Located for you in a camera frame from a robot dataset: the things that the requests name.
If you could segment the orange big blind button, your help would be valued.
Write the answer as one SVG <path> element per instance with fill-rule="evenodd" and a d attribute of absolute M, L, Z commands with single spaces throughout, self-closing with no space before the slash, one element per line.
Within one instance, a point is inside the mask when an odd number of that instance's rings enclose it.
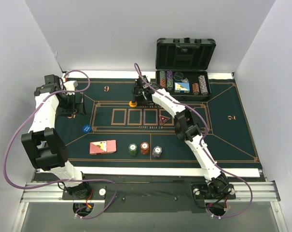
<path fill-rule="evenodd" d="M 129 106 L 131 107 L 131 108 L 135 108 L 136 106 L 137 106 L 137 102 L 134 102 L 134 101 L 130 101 L 129 102 Z"/>

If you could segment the blue small blind button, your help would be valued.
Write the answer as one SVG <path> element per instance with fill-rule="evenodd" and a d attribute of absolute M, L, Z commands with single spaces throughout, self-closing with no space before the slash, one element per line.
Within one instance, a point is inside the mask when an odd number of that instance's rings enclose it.
<path fill-rule="evenodd" d="M 89 133 L 92 131 L 92 127 L 90 125 L 84 125 L 83 126 L 83 132 L 84 133 Z"/>

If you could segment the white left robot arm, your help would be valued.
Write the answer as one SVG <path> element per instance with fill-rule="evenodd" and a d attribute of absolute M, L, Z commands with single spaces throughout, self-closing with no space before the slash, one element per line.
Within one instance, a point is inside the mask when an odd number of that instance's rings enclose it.
<path fill-rule="evenodd" d="M 82 182 L 83 173 L 69 162 L 67 147 L 55 130 L 58 116 L 86 114 L 84 95 L 76 89 L 75 80 L 66 81 L 54 74 L 46 75 L 44 80 L 34 92 L 36 113 L 28 133 L 21 136 L 22 145 L 35 169 L 65 180 L 78 198 L 85 199 L 90 195 L 90 186 Z"/>

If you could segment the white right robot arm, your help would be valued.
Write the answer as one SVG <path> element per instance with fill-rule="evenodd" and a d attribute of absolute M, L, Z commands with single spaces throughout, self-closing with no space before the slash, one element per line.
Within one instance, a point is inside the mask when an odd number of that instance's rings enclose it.
<path fill-rule="evenodd" d="M 133 103 L 157 104 L 174 118 L 175 134 L 188 145 L 196 157 L 203 171 L 209 196 L 218 198 L 232 193 L 226 175 L 217 167 L 204 142 L 198 124 L 199 116 L 194 109 L 174 99 L 159 84 L 150 83 L 145 75 L 135 80 Z"/>

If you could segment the green poker chip stack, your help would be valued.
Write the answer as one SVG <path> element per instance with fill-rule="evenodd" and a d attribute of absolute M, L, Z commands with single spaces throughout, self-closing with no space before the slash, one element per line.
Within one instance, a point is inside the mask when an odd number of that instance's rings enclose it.
<path fill-rule="evenodd" d="M 136 144 L 130 144 L 129 147 L 129 154 L 132 156 L 136 156 L 138 153 L 138 146 Z"/>

